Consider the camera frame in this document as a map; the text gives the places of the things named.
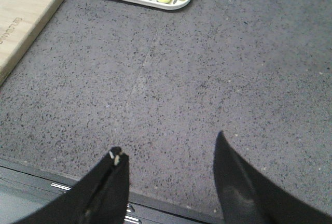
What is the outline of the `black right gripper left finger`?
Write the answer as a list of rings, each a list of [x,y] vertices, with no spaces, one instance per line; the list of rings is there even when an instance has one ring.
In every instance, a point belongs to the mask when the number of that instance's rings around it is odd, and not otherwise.
[[[123,223],[129,199],[129,157],[111,148],[67,193],[18,223]]]

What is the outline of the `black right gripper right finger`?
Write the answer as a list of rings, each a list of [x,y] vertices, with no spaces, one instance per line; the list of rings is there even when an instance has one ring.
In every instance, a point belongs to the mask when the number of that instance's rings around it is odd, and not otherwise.
[[[213,175],[225,223],[331,223],[331,216],[263,176],[228,143],[216,138]]]

